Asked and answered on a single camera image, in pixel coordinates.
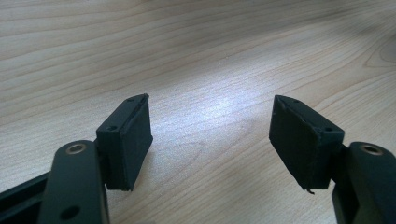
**wooden surface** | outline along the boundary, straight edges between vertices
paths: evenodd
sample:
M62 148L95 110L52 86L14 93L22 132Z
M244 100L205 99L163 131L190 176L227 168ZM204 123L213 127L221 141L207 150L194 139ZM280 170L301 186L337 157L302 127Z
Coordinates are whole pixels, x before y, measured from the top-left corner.
M396 153L396 4L2 0L0 191L150 95L154 142L112 223L334 223L268 140L275 94Z

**wood grain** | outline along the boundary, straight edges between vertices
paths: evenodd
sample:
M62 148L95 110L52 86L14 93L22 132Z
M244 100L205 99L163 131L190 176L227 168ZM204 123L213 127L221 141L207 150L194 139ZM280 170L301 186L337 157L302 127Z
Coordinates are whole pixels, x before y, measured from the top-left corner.
M150 95L154 142L112 223L334 223L268 140L275 94L396 153L393 1L0 2L0 191Z

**round hole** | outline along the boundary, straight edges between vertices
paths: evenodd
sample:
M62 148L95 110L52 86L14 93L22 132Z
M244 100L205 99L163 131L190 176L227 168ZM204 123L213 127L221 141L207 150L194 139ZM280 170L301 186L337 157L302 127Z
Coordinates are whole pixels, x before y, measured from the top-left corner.
M64 209L61 213L61 220L69 220L78 215L79 207L78 206L70 206Z
M108 126L106 129L107 129L108 131L114 131L114 130L117 129L117 126Z
M85 148L87 148L85 144L74 144L67 148L66 153L70 155L77 154L82 152Z
M384 154L384 152L377 147L371 147L371 146L363 146L361 149L363 149L363 151L375 155L375 156L381 156L382 154Z

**wooden table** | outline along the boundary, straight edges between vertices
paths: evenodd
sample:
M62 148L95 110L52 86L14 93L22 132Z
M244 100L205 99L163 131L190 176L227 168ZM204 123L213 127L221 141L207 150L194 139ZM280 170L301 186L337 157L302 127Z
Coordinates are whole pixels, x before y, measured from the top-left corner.
M333 184L302 191L269 142L273 98L396 153L396 4L2 0L0 191L144 92L154 142L112 223L334 223Z

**light wood tabletop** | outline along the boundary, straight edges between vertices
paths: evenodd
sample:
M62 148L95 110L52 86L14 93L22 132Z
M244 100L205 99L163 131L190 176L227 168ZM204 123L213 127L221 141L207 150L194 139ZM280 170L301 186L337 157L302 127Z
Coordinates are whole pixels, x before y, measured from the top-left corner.
M275 94L396 154L396 4L0 1L0 191L150 98L153 144L111 223L335 223L268 139Z

